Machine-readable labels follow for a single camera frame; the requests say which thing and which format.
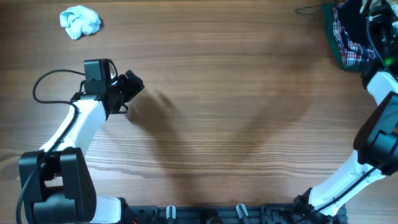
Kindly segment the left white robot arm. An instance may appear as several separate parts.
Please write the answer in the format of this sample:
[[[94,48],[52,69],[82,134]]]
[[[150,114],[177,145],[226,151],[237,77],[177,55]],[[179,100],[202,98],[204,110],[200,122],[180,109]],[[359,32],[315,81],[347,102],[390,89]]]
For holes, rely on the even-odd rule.
[[[128,112],[144,82],[131,70],[119,74],[107,58],[86,60],[84,70],[55,134],[19,159],[17,223],[135,223],[125,199],[96,193],[85,154],[109,115]]]

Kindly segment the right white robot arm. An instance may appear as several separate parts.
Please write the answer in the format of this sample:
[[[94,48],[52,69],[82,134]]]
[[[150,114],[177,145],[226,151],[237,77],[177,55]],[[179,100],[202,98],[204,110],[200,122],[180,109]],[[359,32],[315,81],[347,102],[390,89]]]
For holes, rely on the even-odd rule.
[[[301,222],[326,223],[371,183],[397,172],[397,4],[367,1],[361,10],[376,59],[363,85],[377,103],[358,131],[349,159],[326,181],[295,198],[292,213]]]

